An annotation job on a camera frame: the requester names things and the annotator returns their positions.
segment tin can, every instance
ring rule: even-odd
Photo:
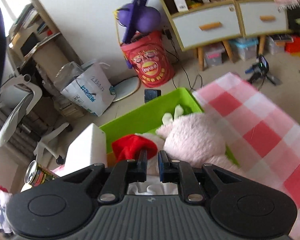
[[[36,161],[32,161],[26,171],[25,183],[30,184],[32,187],[36,187],[56,178],[59,178],[59,176],[44,168]]]

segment red bag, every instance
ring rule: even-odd
[[[133,43],[123,44],[121,49],[146,87],[161,86],[175,74],[166,57],[159,31]]]

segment wooden cabinet leg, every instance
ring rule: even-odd
[[[194,55],[194,58],[198,58],[198,48],[195,48],[193,50],[193,55]]]
[[[233,57],[233,53],[232,53],[232,49],[230,47],[229,41],[222,41],[222,42],[223,42],[223,45],[225,46],[225,49],[226,49],[226,52],[228,54],[230,61],[233,63],[234,57]]]
[[[266,43],[266,36],[260,36],[260,43],[259,43],[259,55],[262,55],[265,50],[265,43]]]
[[[203,47],[198,47],[198,60],[200,70],[204,70],[204,57],[203,57]]]

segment white wall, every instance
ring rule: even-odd
[[[10,190],[18,164],[0,148],[0,185]]]
[[[105,73],[112,83],[136,73],[127,70],[119,48],[113,11],[132,0],[40,0],[61,33],[84,61],[97,58],[111,68]],[[148,0],[167,22],[159,0]]]

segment chair wheel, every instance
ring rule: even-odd
[[[65,164],[65,160],[59,155],[59,157],[56,159],[56,163],[58,165],[63,165]]]
[[[69,124],[69,125],[66,127],[66,130],[67,130],[67,132],[72,132],[72,131],[73,131],[72,125]]]

